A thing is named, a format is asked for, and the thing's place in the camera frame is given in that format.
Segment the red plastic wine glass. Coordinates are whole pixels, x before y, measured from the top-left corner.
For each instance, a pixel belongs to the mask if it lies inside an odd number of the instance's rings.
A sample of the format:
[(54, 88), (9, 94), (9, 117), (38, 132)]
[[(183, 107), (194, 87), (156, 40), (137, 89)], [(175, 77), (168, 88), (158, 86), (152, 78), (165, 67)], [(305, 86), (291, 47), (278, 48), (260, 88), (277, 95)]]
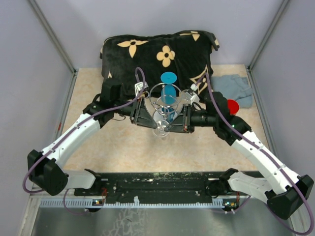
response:
[(240, 106), (235, 100), (228, 99), (227, 104), (231, 115), (236, 115), (239, 112)]

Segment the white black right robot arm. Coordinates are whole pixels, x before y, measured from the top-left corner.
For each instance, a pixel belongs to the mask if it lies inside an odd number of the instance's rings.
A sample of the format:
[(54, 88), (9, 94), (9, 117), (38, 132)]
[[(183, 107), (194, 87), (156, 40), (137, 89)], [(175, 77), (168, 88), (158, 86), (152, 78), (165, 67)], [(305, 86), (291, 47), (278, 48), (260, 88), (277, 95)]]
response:
[(231, 168), (220, 177), (220, 190), (224, 194), (236, 191), (251, 195), (284, 220), (309, 197), (313, 179), (297, 174), (282, 163), (242, 118), (231, 114), (228, 100), (220, 92), (206, 94), (206, 108), (201, 110), (194, 107), (199, 98), (191, 89), (183, 91), (181, 97), (182, 110), (167, 125), (167, 131), (192, 133), (195, 127), (212, 127), (220, 139), (241, 152), (263, 176), (259, 179)]

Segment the clear wine glass front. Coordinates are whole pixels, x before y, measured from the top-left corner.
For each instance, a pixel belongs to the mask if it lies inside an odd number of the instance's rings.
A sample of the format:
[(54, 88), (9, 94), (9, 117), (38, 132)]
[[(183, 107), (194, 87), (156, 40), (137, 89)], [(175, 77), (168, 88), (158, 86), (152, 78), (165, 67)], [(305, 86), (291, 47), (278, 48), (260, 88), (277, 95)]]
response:
[(164, 138), (168, 135), (168, 131), (165, 131), (167, 125), (169, 125), (177, 113), (171, 107), (165, 108), (161, 107), (153, 113), (153, 120), (156, 122), (157, 127), (153, 129), (155, 136), (159, 138)]

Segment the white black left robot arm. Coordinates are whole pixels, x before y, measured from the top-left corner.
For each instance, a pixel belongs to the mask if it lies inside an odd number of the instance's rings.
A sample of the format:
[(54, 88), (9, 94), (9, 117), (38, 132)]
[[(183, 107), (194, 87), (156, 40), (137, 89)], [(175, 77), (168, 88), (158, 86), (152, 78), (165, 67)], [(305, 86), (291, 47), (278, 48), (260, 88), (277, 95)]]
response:
[(28, 173), (24, 179), (40, 187), (51, 196), (65, 189), (85, 189), (92, 195), (102, 191), (102, 182), (90, 170), (65, 171), (63, 168), (70, 156), (94, 133), (98, 132), (115, 114), (133, 116), (143, 105), (148, 84), (138, 82), (134, 85), (135, 97), (127, 101), (122, 95), (122, 84), (108, 79), (103, 83), (101, 93), (82, 111), (75, 123), (59, 138), (41, 151), (32, 150), (27, 155)]

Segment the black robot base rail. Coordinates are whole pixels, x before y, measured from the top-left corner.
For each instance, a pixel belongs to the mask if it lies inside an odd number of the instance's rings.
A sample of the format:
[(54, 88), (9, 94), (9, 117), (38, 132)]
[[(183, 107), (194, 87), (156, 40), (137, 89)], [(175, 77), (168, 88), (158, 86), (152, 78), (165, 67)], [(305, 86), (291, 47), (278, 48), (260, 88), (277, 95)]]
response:
[(75, 189), (75, 196), (104, 197), (108, 204), (196, 204), (211, 203), (219, 196), (245, 193), (233, 191), (220, 180), (223, 172), (97, 173), (90, 189)]

